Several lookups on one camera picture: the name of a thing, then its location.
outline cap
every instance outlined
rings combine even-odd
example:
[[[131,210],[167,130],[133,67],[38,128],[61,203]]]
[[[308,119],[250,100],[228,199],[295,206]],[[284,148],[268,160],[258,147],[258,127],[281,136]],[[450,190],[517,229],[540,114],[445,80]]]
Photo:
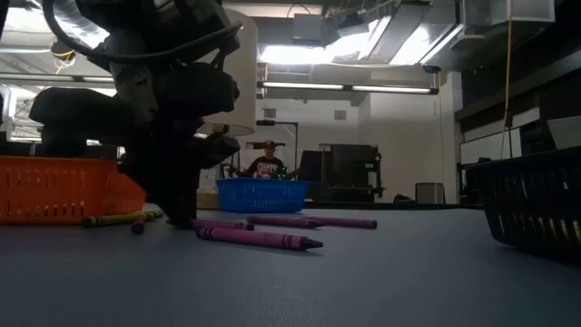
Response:
[[[264,148],[265,149],[274,149],[276,148],[276,143],[273,141],[264,141]]]

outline yellow crayon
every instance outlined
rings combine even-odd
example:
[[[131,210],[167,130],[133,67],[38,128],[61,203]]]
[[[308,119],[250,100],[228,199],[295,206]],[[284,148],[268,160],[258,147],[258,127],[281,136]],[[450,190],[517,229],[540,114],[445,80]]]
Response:
[[[163,213],[161,211],[155,211],[85,217],[82,219],[81,225],[85,228],[100,227],[121,223],[133,223],[139,219],[144,219],[146,222],[152,222],[153,220],[161,218],[162,216]]]

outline man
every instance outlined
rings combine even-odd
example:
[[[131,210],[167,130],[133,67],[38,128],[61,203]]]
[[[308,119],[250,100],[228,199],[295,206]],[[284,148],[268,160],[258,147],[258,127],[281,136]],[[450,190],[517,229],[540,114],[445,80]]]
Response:
[[[254,175],[258,178],[274,178],[284,167],[281,159],[274,156],[276,144],[273,141],[264,142],[264,156],[257,158],[244,172],[245,175]]]

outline black t-shirt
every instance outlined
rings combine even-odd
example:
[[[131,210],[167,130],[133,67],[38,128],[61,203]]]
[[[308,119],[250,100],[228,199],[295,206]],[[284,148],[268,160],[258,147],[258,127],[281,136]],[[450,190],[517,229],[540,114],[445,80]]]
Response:
[[[256,173],[256,177],[258,178],[274,178],[274,176],[279,173],[282,167],[284,167],[284,163],[282,163],[281,159],[269,159],[265,156],[262,156],[254,160],[254,162],[246,171],[246,174],[253,175]]]

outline pipe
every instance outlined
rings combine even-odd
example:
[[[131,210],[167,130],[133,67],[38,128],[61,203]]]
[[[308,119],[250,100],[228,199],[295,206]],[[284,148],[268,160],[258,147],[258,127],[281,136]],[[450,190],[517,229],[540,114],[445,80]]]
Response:
[[[42,7],[39,0],[31,1]],[[54,14],[66,30],[71,31],[92,48],[95,48],[105,37],[109,36],[107,31],[81,15],[74,0],[54,0]]]

